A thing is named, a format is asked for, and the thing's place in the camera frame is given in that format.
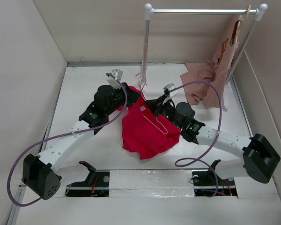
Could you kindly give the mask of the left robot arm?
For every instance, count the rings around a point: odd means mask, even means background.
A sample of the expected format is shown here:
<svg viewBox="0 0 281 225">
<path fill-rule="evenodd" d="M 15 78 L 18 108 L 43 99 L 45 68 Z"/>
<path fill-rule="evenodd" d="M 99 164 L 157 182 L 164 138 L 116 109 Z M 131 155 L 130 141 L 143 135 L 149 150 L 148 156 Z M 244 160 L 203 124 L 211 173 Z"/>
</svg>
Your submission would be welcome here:
<svg viewBox="0 0 281 225">
<path fill-rule="evenodd" d="M 41 199 L 50 199 L 60 187 L 61 176 L 57 171 L 63 162 L 86 140 L 109 124 L 109 116 L 119 108 L 131 106 L 141 94 L 123 83 L 115 89 L 102 85 L 94 94 L 93 102 L 79 116 L 70 134 L 58 139 L 48 150 L 37 156 L 29 154 L 23 161 L 22 181 Z"/>
</svg>

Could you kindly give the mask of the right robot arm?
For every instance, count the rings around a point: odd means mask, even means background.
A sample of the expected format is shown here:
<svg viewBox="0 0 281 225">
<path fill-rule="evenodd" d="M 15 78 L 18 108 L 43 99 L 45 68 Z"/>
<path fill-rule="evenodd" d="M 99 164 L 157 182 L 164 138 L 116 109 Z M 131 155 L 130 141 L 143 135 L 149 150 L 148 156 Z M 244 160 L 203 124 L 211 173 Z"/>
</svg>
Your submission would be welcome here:
<svg viewBox="0 0 281 225">
<path fill-rule="evenodd" d="M 164 116 L 181 130 L 181 136 L 190 143 L 215 147 L 230 153 L 237 160 L 213 162 L 213 169 L 207 172 L 207 179 L 218 184 L 223 179 L 232 177 L 251 177 L 257 182 L 267 184 L 281 157 L 265 136 L 255 134 L 253 137 L 231 135 L 217 131 L 197 121 L 195 111 L 186 102 L 173 106 L 171 101 L 161 97 L 147 100 L 146 106 L 154 116 Z"/>
</svg>

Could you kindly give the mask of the red t shirt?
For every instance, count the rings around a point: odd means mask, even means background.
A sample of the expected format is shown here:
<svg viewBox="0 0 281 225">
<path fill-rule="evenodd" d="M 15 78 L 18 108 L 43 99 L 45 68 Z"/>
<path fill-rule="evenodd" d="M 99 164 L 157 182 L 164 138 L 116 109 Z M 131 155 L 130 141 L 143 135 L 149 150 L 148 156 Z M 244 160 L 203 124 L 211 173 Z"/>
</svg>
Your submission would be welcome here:
<svg viewBox="0 0 281 225">
<path fill-rule="evenodd" d="M 174 147 L 179 142 L 180 129 L 163 116 L 156 118 L 141 96 L 122 119 L 122 139 L 123 149 L 145 160 Z"/>
</svg>

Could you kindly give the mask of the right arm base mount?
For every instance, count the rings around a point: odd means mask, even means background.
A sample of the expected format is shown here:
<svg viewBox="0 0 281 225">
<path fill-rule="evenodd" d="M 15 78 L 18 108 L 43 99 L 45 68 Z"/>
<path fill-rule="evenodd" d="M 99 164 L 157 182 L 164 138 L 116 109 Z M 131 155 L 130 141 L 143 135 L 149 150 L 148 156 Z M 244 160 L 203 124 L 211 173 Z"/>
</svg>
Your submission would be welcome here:
<svg viewBox="0 0 281 225">
<path fill-rule="evenodd" d="M 206 169 L 197 168 L 192 170 L 192 177 L 189 179 L 189 183 L 193 185 L 195 197 L 238 197 L 235 181 L 223 180 L 215 173 L 215 166 L 220 160 L 214 161 L 211 165 L 203 160 L 198 160 L 198 162 L 207 167 Z"/>
</svg>

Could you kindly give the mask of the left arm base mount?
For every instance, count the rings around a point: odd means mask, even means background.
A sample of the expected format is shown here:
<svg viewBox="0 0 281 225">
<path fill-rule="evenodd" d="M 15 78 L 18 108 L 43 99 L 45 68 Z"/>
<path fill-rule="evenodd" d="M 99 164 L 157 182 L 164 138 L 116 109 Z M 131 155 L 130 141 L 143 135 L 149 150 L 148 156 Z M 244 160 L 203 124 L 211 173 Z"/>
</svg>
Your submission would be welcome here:
<svg viewBox="0 0 281 225">
<path fill-rule="evenodd" d="M 88 170 L 83 181 L 70 183 L 65 191 L 67 197 L 109 197 L 109 170 L 97 170 L 86 161 L 80 161 L 80 165 Z"/>
</svg>

